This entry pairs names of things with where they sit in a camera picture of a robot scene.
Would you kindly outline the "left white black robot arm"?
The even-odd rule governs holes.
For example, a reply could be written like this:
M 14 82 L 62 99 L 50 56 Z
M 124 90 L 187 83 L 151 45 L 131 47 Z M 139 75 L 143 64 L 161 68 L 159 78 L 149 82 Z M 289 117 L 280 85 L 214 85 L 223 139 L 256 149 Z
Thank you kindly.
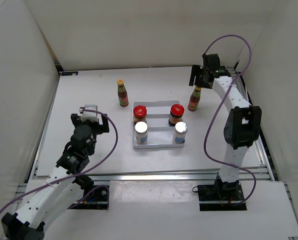
M 1 219 L 9 240 L 42 240 L 48 227 L 67 209 L 93 196 L 98 185 L 86 174 L 89 157 L 95 153 L 97 136 L 108 133 L 111 119 L 92 107 L 82 107 L 71 114 L 75 127 L 62 156 L 44 185 L 27 192 L 31 198 Z

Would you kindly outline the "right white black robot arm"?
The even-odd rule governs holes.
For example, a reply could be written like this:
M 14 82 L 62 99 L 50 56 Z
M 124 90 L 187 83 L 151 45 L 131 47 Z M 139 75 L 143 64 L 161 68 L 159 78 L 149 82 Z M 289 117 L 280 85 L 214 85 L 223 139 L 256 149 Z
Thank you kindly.
M 231 195 L 231 187 L 239 179 L 239 168 L 249 148 L 259 137 L 261 108 L 252 106 L 239 92 L 229 71 L 220 64 L 217 54 L 203 54 L 202 66 L 193 65 L 189 85 L 214 90 L 228 110 L 223 134 L 227 143 L 225 157 L 214 186 L 219 200 Z

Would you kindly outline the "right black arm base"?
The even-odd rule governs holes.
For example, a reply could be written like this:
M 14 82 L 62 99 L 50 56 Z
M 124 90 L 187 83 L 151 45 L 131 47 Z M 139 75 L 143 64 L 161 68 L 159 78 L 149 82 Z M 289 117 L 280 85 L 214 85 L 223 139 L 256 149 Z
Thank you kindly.
M 246 203 L 238 204 L 244 200 L 242 187 L 239 184 L 234 190 L 225 193 L 218 193 L 215 186 L 197 185 L 192 192 L 198 194 L 199 210 L 201 212 L 226 212 L 246 211 Z

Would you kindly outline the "red-lid chili jar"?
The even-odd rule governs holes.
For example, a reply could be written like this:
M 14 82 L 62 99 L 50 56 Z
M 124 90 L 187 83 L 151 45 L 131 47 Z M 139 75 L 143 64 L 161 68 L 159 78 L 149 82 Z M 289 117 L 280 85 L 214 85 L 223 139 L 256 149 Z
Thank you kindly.
M 133 108 L 134 124 L 146 122 L 147 109 L 144 105 L 137 105 Z
M 182 121 L 184 107 L 181 104 L 174 104 L 170 109 L 170 117 L 168 124 L 174 127 L 178 122 Z

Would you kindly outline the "silver-cap spice shaker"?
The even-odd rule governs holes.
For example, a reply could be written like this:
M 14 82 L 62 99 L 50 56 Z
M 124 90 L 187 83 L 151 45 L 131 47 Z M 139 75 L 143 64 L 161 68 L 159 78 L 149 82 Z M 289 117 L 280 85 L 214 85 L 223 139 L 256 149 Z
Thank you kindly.
M 148 126 L 145 122 L 140 121 L 135 124 L 135 136 L 137 144 L 142 145 L 147 143 Z
M 174 127 L 174 134 L 172 143 L 173 144 L 183 144 L 185 143 L 185 137 L 188 131 L 187 123 L 180 121 Z

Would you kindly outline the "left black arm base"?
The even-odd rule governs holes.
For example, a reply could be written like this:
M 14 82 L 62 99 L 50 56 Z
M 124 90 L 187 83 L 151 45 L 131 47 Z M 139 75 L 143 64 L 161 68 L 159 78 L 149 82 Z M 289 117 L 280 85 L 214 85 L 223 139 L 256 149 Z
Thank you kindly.
M 81 199 L 68 207 L 69 210 L 108 210 L 110 186 L 107 184 L 99 184 L 91 181 L 84 188 Z

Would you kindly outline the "yellow-cap sauce bottle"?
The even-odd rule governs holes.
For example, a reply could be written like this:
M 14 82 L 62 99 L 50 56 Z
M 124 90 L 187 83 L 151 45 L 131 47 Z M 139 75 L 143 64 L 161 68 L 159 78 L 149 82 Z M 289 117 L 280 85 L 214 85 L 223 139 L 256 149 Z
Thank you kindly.
M 122 79 L 117 80 L 118 85 L 118 99 L 119 104 L 122 107 L 126 107 L 129 104 L 127 91 L 124 85 L 124 81 Z
M 196 86 L 194 91 L 192 92 L 189 103 L 188 103 L 188 110 L 189 111 L 196 111 L 198 108 L 198 104 L 200 102 L 200 96 L 201 96 L 201 87 Z

